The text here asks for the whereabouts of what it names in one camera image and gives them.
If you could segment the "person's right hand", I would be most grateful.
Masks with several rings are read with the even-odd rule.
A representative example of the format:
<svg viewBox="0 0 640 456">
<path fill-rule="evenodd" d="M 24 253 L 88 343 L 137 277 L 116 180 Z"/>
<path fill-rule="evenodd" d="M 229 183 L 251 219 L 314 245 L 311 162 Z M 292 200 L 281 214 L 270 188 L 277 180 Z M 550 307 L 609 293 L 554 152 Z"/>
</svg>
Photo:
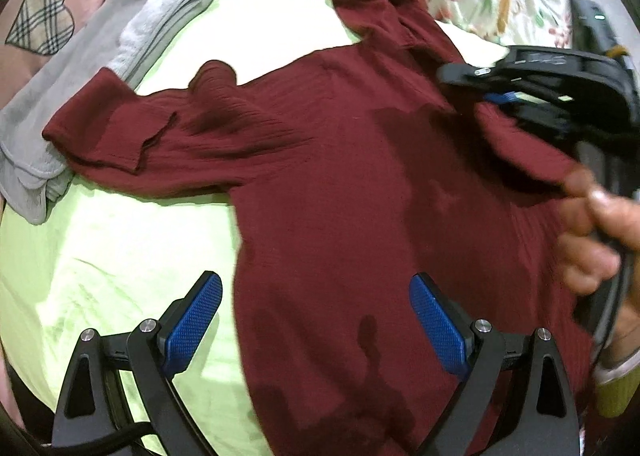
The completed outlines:
<svg viewBox="0 0 640 456">
<path fill-rule="evenodd" d="M 562 182 L 566 197 L 560 205 L 564 231 L 558 242 L 563 284 L 579 297 L 593 294 L 617 274 L 622 258 L 597 239 L 597 232 L 639 253 L 639 204 L 605 190 L 584 166 Z M 620 307 L 611 343 L 603 354 L 615 364 L 639 350 L 639 260 L 634 259 L 632 283 Z"/>
</svg>

